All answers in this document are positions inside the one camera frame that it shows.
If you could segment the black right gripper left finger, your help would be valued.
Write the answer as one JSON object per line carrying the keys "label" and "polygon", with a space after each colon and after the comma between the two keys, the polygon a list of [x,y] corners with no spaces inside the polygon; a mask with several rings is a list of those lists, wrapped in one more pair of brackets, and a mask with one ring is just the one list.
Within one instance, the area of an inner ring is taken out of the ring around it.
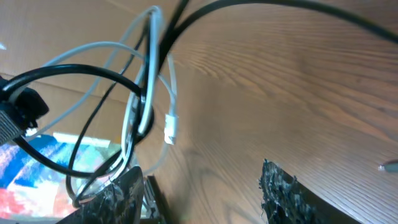
{"label": "black right gripper left finger", "polygon": [[143,196],[142,170],[135,166],[57,224],[138,224]]}

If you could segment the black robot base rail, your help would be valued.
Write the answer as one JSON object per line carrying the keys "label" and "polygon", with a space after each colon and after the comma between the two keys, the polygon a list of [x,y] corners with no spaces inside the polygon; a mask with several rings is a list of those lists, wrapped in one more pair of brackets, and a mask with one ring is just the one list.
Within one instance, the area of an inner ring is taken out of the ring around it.
{"label": "black robot base rail", "polygon": [[172,224],[173,217],[167,200],[153,175],[144,182],[144,201],[140,223]]}

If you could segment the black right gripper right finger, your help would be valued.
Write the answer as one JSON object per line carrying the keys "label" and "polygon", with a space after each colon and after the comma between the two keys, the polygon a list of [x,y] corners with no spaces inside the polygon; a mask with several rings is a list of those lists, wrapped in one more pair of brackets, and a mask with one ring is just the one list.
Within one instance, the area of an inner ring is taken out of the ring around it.
{"label": "black right gripper right finger", "polygon": [[268,223],[345,224],[358,221],[332,206],[302,185],[296,176],[276,163],[264,160],[259,179],[262,211]]}

